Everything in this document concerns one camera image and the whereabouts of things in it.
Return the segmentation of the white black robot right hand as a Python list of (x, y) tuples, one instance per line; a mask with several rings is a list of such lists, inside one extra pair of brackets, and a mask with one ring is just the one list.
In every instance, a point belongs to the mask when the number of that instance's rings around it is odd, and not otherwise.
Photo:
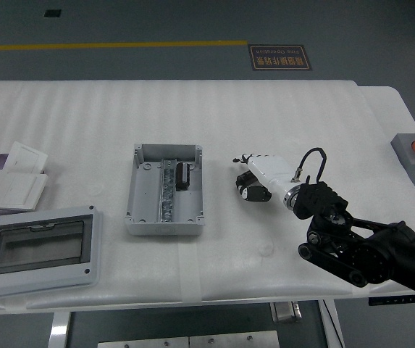
[(248, 202), (268, 202), (273, 196), (291, 210), (300, 190), (300, 169), (293, 170), (282, 158), (275, 155), (250, 154), (234, 158), (233, 162), (247, 165), (235, 185)]

